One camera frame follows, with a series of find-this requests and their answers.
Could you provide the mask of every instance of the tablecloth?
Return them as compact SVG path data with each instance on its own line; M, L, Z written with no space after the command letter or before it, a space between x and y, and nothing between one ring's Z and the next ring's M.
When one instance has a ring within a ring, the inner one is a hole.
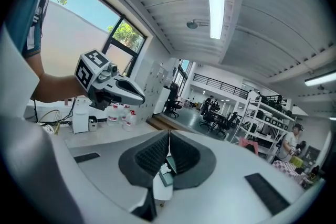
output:
M305 173L301 173L301 175L299 175L297 172L295 172L296 167L292 163L275 161L273 162L272 166L274 166L290 178L293 178L297 183L301 183L301 181L307 176Z

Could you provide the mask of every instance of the black chair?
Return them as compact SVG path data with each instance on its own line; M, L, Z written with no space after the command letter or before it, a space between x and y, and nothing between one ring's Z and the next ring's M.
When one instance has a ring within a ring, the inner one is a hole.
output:
M179 105L179 103L181 103L181 101L177 101L175 100L178 94L178 89L179 86L176 83L172 83L172 85L170 86L170 94L168 96L168 100L166 102L166 107L168 110L168 113L171 115L173 114L176 118L176 116L180 116L178 113L174 112L176 111L176 109L181 109L182 106Z
M200 126L206 125L208 126L208 129L210 130L212 128L212 123L216 121L215 115L211 113L210 110L206 110L203 114L203 120L200 121Z
M225 117L219 117L219 119L216 121L216 123L218 125L218 128L214 129L214 130L218 130L217 135L219 133L222 133L224 135L223 139L225 139L226 134L225 134L224 130L225 131L230 130L230 127L231 127L233 121L236 120L237 117L238 117L237 112L234 112L230 119L227 119Z

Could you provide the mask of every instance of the shelving unit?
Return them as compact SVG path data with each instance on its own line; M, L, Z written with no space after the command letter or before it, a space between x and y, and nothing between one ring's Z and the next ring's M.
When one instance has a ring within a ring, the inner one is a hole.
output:
M250 108L249 108L249 105L250 105L250 104L252 104L253 106L255 106L255 109L250 109ZM266 121L264 121L264 120L262 120L262 119L257 118L258 111L261 110L261 111L263 111L264 113L268 113L268 114L270 113L270 114L271 114L271 117L272 117L272 116L275 116L275 117L277 117L277 118L281 118L281 119L284 120L283 122L284 122L284 124L286 124L286 125L289 125L291 122L294 123L294 122L295 122L295 119L292 119L291 117L289 117L289 116L283 114L282 112L280 112L280 111L278 111L278 110L276 110L276 109L274 109L274 108L268 106L267 104L262 103L262 102L261 102L261 98L260 98L259 100L250 100L246 105L247 105L247 106L246 106L246 108L245 108L245 113L244 113L244 115L243 115L243 117L242 117L242 119L241 119L241 121L240 121L240 124L239 124L238 128L236 129L236 132L235 132L235 134L234 134L234 137L236 136L236 134L237 134L237 132L238 132L239 130L242 130L242 131L244 131L244 132L246 133L246 134L245 134L245 138L249 138L249 136L253 136L253 137L256 137L256 138L258 138L258 139L262 139L262 140L265 140L265 141L268 141L268 142L272 142L272 145L271 145L271 147L270 147L269 149L266 148L266 147L263 147L263 146L258 146L258 151L259 151L260 153L269 155L269 154L271 154L271 153L273 152L273 150L274 150L274 145L275 145L280 139L282 139L282 137L283 137L284 135L286 135L286 134L288 133L288 131L286 131L285 129L280 128L280 127L278 127L278 126L276 126L276 125L273 125L273 124L271 124L270 122L266 122ZM254 113L253 116L251 115L251 113L250 113L249 110L255 110L255 113ZM243 126L242 126L242 124L243 124L244 122L246 122L246 120L245 120L246 117L248 117L248 118L250 119L250 126L249 126L248 130L246 130L246 129L243 128ZM277 133L276 133L276 135L275 135L275 138L272 138L272 137L271 137L271 138L268 138L268 137L266 137L265 135L262 135L262 134L258 133L256 130L255 130L254 133L251 132L251 129L252 129L253 124L254 124L254 123L257 123L257 122L266 124L266 125L271 126L272 128L274 128L275 130L277 130Z

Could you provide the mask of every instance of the cap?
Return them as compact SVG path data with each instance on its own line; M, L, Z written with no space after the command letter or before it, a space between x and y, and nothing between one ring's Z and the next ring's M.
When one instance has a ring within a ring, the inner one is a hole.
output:
M294 127L297 127L300 131L304 131L303 126L300 123L296 123Z

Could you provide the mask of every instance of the black railing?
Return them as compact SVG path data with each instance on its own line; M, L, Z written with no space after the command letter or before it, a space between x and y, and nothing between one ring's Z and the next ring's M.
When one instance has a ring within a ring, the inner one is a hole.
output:
M279 96L280 95L270 95L270 96L266 96L266 98L267 98L268 101L274 101L274 102L277 103ZM280 104L281 105L286 105L287 104L287 98L282 96Z
M241 98L247 99L247 94L248 94L247 91L245 91L241 88L234 87L234 86L232 86L230 84L227 84L225 82L222 82L222 81L219 81L219 80L216 80L216 79L212 79L212 78L208 78L208 77L202 76L200 74L195 74L193 80L196 81L196 82L203 83L203 84L209 85L211 87L214 87L214 88L232 93L232 94L237 95Z

